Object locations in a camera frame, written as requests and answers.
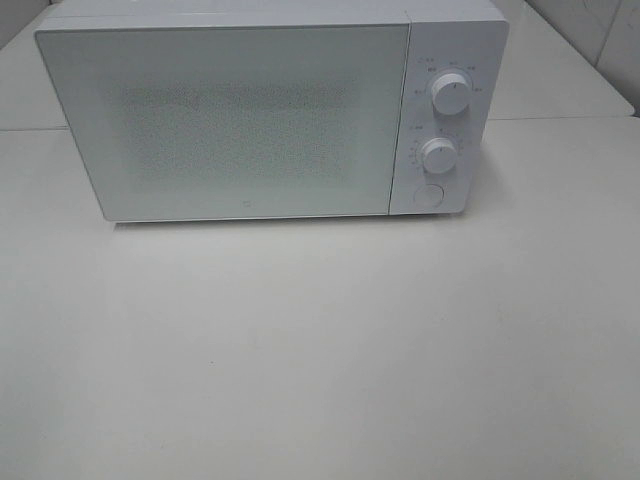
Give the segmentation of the round white door button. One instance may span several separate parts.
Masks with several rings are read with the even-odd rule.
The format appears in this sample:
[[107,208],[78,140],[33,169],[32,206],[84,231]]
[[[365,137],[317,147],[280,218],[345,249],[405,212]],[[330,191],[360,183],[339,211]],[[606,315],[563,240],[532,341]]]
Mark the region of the round white door button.
[[431,211],[438,208],[444,199],[444,190],[435,184],[420,186],[413,195],[413,201],[421,211]]

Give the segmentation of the white timer knob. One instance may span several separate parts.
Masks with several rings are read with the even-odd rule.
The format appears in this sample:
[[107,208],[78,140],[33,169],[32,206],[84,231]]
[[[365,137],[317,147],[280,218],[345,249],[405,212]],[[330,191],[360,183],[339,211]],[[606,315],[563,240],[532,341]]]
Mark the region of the white timer knob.
[[434,138],[425,143],[420,150],[420,159],[424,170],[433,175],[445,174],[456,165],[458,151],[448,138]]

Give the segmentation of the white microwave door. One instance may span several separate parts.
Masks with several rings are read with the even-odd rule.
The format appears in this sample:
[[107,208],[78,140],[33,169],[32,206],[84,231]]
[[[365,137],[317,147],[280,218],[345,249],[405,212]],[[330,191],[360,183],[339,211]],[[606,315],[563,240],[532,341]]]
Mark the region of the white microwave door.
[[36,34],[112,222],[383,215],[405,25]]

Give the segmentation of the white microwave oven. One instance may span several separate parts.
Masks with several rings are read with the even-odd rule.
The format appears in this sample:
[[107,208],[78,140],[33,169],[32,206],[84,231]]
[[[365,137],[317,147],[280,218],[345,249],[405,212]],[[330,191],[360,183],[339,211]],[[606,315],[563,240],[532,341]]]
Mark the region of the white microwave oven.
[[[264,29],[405,25],[406,48],[397,145],[388,211],[400,216],[458,213],[465,207],[509,25],[489,1],[65,1],[36,29],[112,31],[164,29]],[[431,85],[441,74],[463,74],[470,102],[457,115],[438,113]],[[422,146],[448,138],[457,148],[453,169],[427,173]],[[413,201],[422,185],[444,190],[438,208]]]

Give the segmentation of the upper white power knob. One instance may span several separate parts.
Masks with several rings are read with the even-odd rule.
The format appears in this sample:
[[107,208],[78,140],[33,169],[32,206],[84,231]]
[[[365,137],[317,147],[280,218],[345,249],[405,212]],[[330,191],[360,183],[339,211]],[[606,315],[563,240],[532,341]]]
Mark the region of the upper white power knob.
[[457,72],[439,75],[431,85],[432,104],[443,115],[457,115],[470,102],[471,85],[467,78]]

